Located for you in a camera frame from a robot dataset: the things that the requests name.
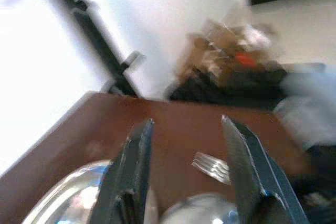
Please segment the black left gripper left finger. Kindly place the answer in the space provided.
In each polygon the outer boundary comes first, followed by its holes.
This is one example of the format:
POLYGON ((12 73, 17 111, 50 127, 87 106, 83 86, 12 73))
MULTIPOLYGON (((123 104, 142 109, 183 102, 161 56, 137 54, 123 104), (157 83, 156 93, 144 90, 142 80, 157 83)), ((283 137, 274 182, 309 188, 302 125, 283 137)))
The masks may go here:
POLYGON ((144 223, 153 120, 136 125, 105 171, 89 223, 144 223))

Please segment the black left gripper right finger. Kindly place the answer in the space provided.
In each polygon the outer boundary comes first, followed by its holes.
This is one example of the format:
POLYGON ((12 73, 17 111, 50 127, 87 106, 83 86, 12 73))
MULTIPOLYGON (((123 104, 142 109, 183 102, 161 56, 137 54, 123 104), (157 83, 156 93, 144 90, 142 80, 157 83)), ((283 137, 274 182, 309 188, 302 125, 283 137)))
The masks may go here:
POLYGON ((240 223, 309 223, 282 169, 246 126, 222 116, 240 223))

